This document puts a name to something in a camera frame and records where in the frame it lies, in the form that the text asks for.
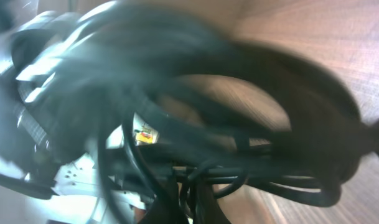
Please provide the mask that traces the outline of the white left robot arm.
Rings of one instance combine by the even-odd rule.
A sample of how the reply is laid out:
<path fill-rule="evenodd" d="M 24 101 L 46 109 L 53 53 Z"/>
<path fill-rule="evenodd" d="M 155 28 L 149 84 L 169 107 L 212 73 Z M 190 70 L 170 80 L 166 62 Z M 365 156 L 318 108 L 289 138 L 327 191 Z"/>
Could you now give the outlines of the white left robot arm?
<path fill-rule="evenodd" d="M 114 5 L 79 20 L 40 15 L 11 37 L 11 66 L 0 74 L 0 186 L 27 197 L 56 196 L 59 169 L 121 129 L 134 144 L 136 115 L 113 91 L 151 80 L 154 51 L 169 16 L 157 8 Z"/>

